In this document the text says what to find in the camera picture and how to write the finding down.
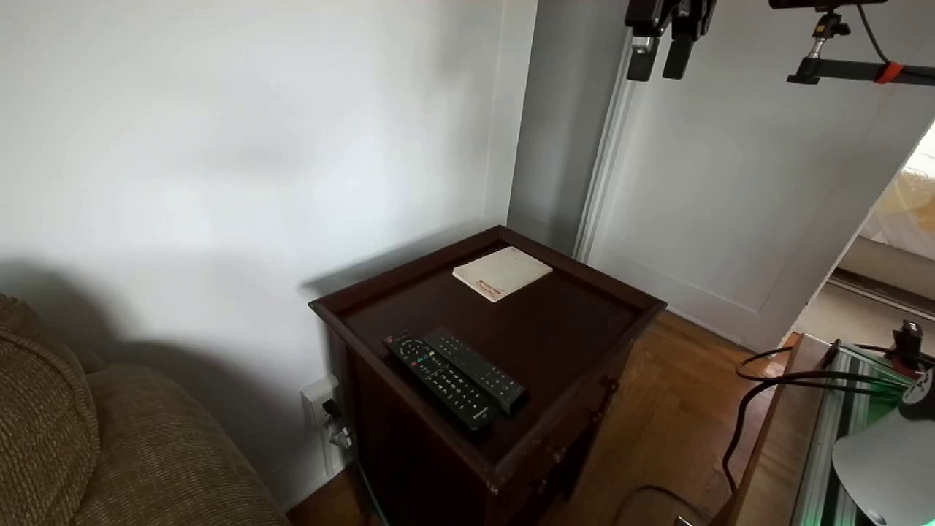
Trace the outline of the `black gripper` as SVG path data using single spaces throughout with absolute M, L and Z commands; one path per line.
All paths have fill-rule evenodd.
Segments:
M 687 74 L 693 46 L 698 36 L 706 32 L 717 0 L 632 0 L 625 23 L 638 32 L 632 36 L 627 80 L 645 81 L 654 68 L 657 38 L 667 27 L 674 29 L 668 57 L 664 65 L 667 80 L 680 80 Z

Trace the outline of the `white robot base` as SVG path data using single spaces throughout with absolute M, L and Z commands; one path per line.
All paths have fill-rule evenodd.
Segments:
M 832 445 L 832 472 L 874 526 L 935 526 L 935 423 L 889 412 Z

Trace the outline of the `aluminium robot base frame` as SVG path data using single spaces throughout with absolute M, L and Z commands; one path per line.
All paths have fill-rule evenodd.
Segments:
M 832 343 L 791 526 L 935 526 L 935 382 Z

